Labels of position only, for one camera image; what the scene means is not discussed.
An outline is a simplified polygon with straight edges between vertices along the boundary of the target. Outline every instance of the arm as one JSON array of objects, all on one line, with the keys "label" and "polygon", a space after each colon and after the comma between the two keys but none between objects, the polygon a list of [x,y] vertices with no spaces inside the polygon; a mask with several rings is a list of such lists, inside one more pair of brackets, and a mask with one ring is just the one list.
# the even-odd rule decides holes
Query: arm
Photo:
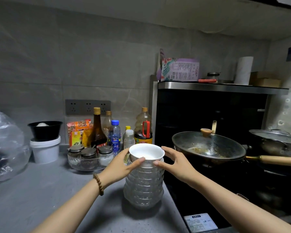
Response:
[{"label": "arm", "polygon": [[[124,157],[128,149],[123,150],[98,174],[104,189],[109,185],[126,177],[138,167],[145,158],[134,161],[131,165],[124,165]],[[44,220],[32,233],[73,233],[99,195],[99,186],[95,179],[90,180],[70,200]]]},{"label": "arm", "polygon": [[162,147],[173,165],[155,161],[179,180],[200,192],[241,233],[291,233],[291,225],[259,208],[196,171],[184,154]]}]

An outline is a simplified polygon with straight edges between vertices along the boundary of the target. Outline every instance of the person's left hand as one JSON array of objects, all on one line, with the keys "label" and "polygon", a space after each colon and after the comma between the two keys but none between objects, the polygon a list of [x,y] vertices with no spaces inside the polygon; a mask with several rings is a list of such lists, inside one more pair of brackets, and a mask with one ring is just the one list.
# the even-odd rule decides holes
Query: person's left hand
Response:
[{"label": "person's left hand", "polygon": [[128,153],[129,148],[124,149],[120,152],[114,159],[109,163],[109,165],[98,174],[99,179],[103,188],[107,188],[109,185],[122,180],[126,177],[132,170],[140,166],[140,164],[145,160],[145,158],[140,158],[134,161],[132,164],[125,166],[124,158]]}]

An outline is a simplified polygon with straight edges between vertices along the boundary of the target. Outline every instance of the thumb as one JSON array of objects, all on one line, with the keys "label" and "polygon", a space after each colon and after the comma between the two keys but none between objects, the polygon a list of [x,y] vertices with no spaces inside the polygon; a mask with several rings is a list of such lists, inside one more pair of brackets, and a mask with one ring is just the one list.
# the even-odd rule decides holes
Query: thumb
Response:
[{"label": "thumb", "polygon": [[145,157],[139,158],[139,159],[135,160],[134,162],[132,162],[130,165],[127,166],[129,171],[132,171],[136,167],[140,166],[140,164],[142,164],[143,161],[145,161]]},{"label": "thumb", "polygon": [[153,164],[156,166],[156,167],[160,167],[160,168],[163,168],[165,169],[166,171],[170,172],[171,168],[172,168],[172,165],[168,164],[168,163],[165,163],[165,162],[162,162],[162,161],[154,161]]}]

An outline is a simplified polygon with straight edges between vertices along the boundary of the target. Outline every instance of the hand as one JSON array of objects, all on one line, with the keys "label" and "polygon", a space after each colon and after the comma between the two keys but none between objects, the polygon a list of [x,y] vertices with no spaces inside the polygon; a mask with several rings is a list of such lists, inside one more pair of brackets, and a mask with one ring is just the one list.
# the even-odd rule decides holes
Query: hand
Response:
[{"label": "hand", "polygon": [[107,188],[109,185],[122,180],[126,177],[132,170],[139,167],[140,164],[145,160],[144,157],[137,159],[132,164],[125,166],[124,158],[128,153],[128,148],[120,152],[114,159],[108,164],[108,166],[98,174],[99,179],[103,185],[103,188]]},{"label": "hand", "polygon": [[162,149],[165,151],[165,155],[174,161],[174,164],[170,165],[161,161],[154,161],[153,164],[170,172],[180,181],[190,184],[199,172],[193,168],[183,153],[166,146],[162,146]]}]

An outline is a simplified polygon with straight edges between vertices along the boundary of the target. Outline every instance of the finger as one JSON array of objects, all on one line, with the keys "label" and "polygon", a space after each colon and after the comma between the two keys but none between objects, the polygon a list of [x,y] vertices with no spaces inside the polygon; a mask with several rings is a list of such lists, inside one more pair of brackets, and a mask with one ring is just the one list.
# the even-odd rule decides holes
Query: finger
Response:
[{"label": "finger", "polygon": [[162,146],[162,149],[165,151],[165,155],[168,158],[171,158],[172,161],[174,161],[176,159],[176,152],[174,149],[166,147],[166,146]]},{"label": "finger", "polygon": [[131,172],[135,168],[139,167],[140,164],[143,163],[143,161],[145,161],[145,157],[139,158],[139,159],[135,160],[134,162],[132,162],[130,165],[127,166],[129,171]]},{"label": "finger", "polygon": [[126,149],[122,150],[117,156],[124,159],[125,155],[127,155],[128,151],[129,151],[129,148],[126,148]]},{"label": "finger", "polygon": [[162,161],[154,161],[153,164],[154,164],[156,167],[163,168],[163,169],[165,169],[165,170],[168,171],[168,172],[170,172],[171,169],[172,169],[172,165],[171,165],[171,164],[164,163],[164,162],[162,162]]}]

